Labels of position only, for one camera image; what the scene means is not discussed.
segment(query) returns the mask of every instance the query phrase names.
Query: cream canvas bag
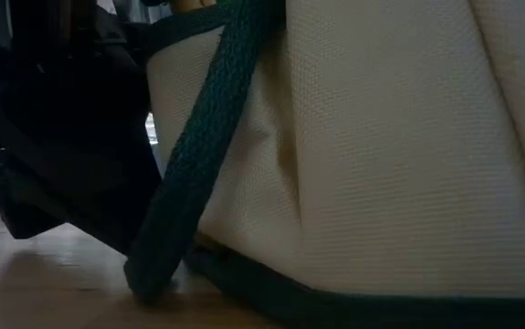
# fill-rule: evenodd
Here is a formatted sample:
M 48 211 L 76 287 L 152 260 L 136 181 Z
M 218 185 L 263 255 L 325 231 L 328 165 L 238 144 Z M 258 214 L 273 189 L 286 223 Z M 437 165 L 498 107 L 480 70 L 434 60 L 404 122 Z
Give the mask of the cream canvas bag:
M 290 326 L 525 324 L 525 2 L 236 0 L 147 40 L 141 297 L 198 220 L 188 263 Z

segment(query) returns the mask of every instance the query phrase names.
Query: strap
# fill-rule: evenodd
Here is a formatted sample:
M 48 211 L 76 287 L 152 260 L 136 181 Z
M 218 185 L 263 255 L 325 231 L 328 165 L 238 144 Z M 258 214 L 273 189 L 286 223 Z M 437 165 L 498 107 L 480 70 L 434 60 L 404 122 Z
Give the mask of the strap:
M 193 111 L 177 140 L 124 272 L 155 302 L 193 242 L 239 118 L 257 57 L 285 20 L 284 0 L 236 0 Z

